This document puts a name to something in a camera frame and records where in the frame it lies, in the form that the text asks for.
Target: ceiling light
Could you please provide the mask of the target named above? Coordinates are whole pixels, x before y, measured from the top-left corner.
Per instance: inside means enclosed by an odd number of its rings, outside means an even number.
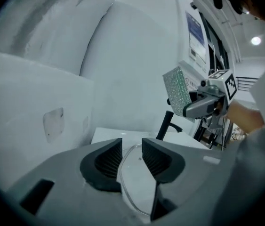
[[[253,37],[253,38],[251,39],[251,43],[252,43],[253,45],[259,45],[259,44],[261,43],[261,39],[260,39],[259,37]]]

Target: ceiling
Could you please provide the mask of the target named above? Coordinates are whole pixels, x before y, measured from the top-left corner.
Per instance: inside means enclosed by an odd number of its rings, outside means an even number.
[[[209,7],[210,11],[214,13],[214,17],[218,20],[220,27],[226,31],[228,43],[238,50],[236,62],[240,62],[246,57],[265,57],[264,21],[254,18],[252,15],[237,14],[227,0],[223,0],[222,10],[218,10],[213,6],[213,0],[202,0],[201,2]],[[250,40],[255,36],[259,36],[262,40],[258,46],[250,43]]]

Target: bubble wrap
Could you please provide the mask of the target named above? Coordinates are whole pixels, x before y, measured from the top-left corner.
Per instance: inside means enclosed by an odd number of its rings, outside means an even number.
[[[183,116],[184,106],[191,103],[191,98],[181,68],[176,67],[164,74],[163,78],[173,112],[176,115]]]

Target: poster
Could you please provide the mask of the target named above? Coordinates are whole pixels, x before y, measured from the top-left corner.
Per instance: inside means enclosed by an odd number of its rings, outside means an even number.
[[[192,48],[196,52],[196,54],[204,61],[204,63],[206,63],[207,52],[201,25],[188,12],[186,12],[186,17],[189,28],[190,48]]]

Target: black railing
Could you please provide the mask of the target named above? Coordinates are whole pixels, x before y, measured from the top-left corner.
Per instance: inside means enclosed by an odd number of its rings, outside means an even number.
[[[236,77],[237,78],[237,89],[243,91],[249,91],[249,89],[256,83],[258,78],[251,77]]]

